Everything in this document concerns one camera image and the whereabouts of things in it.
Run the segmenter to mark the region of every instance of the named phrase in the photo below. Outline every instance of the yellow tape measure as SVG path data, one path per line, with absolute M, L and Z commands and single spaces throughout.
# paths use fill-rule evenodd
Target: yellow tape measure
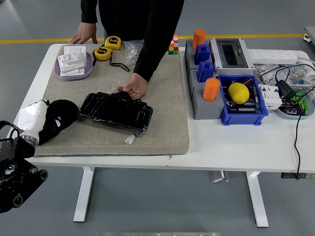
M 113 50 L 120 50 L 120 45 L 122 44 L 122 40 L 117 36 L 110 36 L 105 40 L 105 47 L 111 48 Z
M 100 46 L 95 49 L 94 55 L 97 60 L 108 60 L 112 56 L 112 52 L 112 49 Z

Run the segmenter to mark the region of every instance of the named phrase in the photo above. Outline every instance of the yellow floor line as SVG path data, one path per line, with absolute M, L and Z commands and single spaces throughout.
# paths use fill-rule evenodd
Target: yellow floor line
M 276 34 L 209 34 L 206 38 L 274 38 L 274 37 L 303 37 L 303 33 L 276 33 Z M 178 35 L 179 39 L 190 39 L 192 35 Z M 67 43 L 69 38 L 46 38 L 46 39 L 12 39 L 0 40 L 0 44 L 10 43 Z

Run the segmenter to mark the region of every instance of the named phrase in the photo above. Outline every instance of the hand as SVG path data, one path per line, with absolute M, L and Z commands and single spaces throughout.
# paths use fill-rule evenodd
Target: hand
M 78 31 L 70 39 L 69 44 L 84 44 L 90 38 L 92 38 L 94 44 L 97 44 L 96 24 L 81 23 Z
M 130 82 L 125 86 L 119 86 L 116 89 L 121 92 L 128 92 L 132 99 L 140 99 L 147 93 L 147 81 L 137 73 L 133 73 Z

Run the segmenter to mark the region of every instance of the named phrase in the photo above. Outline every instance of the white plastic bag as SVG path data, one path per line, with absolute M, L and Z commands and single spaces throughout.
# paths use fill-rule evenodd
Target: white plastic bag
M 126 64 L 131 65 L 136 63 L 139 53 L 143 47 L 143 40 L 124 41 L 126 48 Z

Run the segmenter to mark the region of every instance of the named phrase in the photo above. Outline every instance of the orange cup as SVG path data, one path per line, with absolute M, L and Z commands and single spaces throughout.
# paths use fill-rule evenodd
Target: orange cup
M 203 44 L 206 39 L 206 31 L 204 29 L 196 29 L 193 33 L 192 48 L 197 49 L 197 45 Z
M 214 101 L 220 88 L 220 81 L 216 78 L 209 78 L 206 81 L 205 88 L 202 93 L 203 99 L 206 101 Z

